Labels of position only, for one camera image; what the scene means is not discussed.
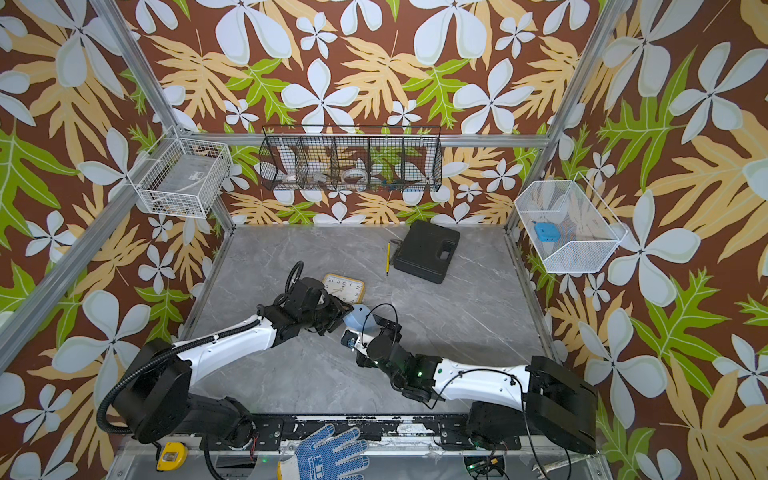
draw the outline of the black plastic case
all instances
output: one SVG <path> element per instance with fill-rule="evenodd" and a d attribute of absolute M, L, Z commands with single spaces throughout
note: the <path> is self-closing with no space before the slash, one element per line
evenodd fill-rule
<path fill-rule="evenodd" d="M 392 265 L 424 280 L 442 283 L 460 236 L 456 230 L 417 220 L 395 252 Z"/>

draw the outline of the white wire basket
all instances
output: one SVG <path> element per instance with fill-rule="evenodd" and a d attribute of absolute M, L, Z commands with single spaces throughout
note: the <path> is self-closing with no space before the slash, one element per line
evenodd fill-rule
<path fill-rule="evenodd" d="M 515 199 L 548 273 L 599 272 L 627 235 L 613 210 L 584 182 L 591 199 L 575 180 L 535 181 Z"/>
<path fill-rule="evenodd" d="M 226 144 L 165 135 L 170 146 L 150 155 L 155 162 L 134 187 L 153 214 L 206 218 L 230 174 Z"/>

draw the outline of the blue object in basket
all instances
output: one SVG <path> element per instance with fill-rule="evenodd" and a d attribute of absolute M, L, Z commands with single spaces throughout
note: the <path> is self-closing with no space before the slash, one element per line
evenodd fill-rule
<path fill-rule="evenodd" d="M 534 226 L 536 236 L 542 242 L 556 242 L 560 240 L 560 230 L 554 223 L 537 223 Z"/>

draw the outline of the black wire basket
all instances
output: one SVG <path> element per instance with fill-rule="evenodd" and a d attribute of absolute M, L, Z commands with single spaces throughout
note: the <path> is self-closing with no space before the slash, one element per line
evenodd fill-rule
<path fill-rule="evenodd" d="M 267 125 L 259 150 L 269 190 L 423 190 L 442 183 L 440 127 Z M 322 133 L 339 131 L 341 133 Z"/>

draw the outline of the light blue object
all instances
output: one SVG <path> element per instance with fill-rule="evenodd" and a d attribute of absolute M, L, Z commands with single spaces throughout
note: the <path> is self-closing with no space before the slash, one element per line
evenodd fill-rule
<path fill-rule="evenodd" d="M 357 303 L 356 305 L 352 305 L 352 307 L 354 310 L 344 316 L 344 323 L 349 328 L 362 332 L 363 323 L 366 324 L 366 333 L 370 333 L 371 330 L 376 328 L 376 320 L 373 319 L 373 315 L 368 315 L 371 313 L 370 308 L 362 303 Z"/>
<path fill-rule="evenodd" d="M 560 240 L 560 230 L 554 223 L 537 223 L 534 225 L 536 237 L 542 242 L 556 242 Z"/>
<path fill-rule="evenodd" d="M 353 475 L 369 465 L 368 457 L 361 456 L 368 442 L 356 442 L 359 437 L 357 428 L 334 437 L 333 425 L 325 425 L 307 437 L 296 448 L 301 480 L 363 480 L 362 475 Z"/>

